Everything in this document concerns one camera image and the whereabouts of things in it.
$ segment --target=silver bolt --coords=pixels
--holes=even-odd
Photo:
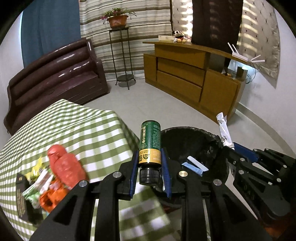
[[[82,188],[85,187],[86,185],[87,185],[87,181],[85,181],[85,180],[82,180],[79,182],[79,186]]]
[[[187,176],[188,176],[188,173],[187,173],[186,171],[180,171],[180,172],[179,172],[179,175],[180,175],[181,177],[187,177]]]
[[[114,173],[113,173],[113,176],[114,176],[115,178],[119,178],[119,177],[121,177],[121,172],[114,172]]]
[[[216,186],[220,186],[222,184],[221,180],[220,179],[215,179],[213,181],[213,183],[216,185]]]

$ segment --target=plant stand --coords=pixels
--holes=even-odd
[[[116,84],[117,82],[126,82],[127,86],[128,86],[128,90],[129,90],[129,85],[128,82],[130,80],[135,80],[135,76],[133,75],[133,67],[131,64],[131,74],[127,74],[127,69],[126,69],[126,61],[125,61],[125,56],[124,56],[124,49],[123,49],[123,39],[122,39],[122,30],[126,30],[127,32],[127,37],[128,37],[128,51],[129,51],[129,58],[130,58],[130,63],[131,63],[131,49],[130,49],[130,44],[129,44],[129,36],[128,36],[128,29],[129,27],[121,27],[121,28],[116,28],[116,29],[111,29],[109,30],[109,37],[110,37],[110,45],[111,45],[111,52],[112,52],[112,59],[113,59],[113,64],[114,64],[114,70],[115,70],[115,76],[116,76]],[[117,73],[116,73],[116,67],[115,67],[115,61],[114,61],[114,55],[113,55],[113,48],[112,48],[112,41],[111,41],[111,32],[116,32],[116,31],[120,31],[120,41],[121,41],[121,48],[122,48],[122,55],[123,55],[123,63],[124,63],[124,75],[120,75],[117,77]]]

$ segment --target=tablecloth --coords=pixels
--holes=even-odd
[[[0,152],[0,205],[17,233],[29,240],[31,223],[17,216],[16,174],[29,172],[40,156],[49,165],[46,151],[63,145],[76,155],[90,182],[102,180],[131,160],[138,137],[114,111],[95,110],[59,100],[26,123]],[[119,201],[121,240],[174,240],[170,221],[149,187],[137,183],[131,201]],[[94,239],[96,208],[92,219]]]

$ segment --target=mickey mouse plush toy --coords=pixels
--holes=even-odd
[[[174,42],[185,43],[187,40],[187,38],[185,38],[184,35],[178,30],[173,31],[173,35],[175,36]]]

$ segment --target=terracotta pot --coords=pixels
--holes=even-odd
[[[126,25],[127,15],[120,15],[108,18],[109,24],[111,28],[124,27]]]

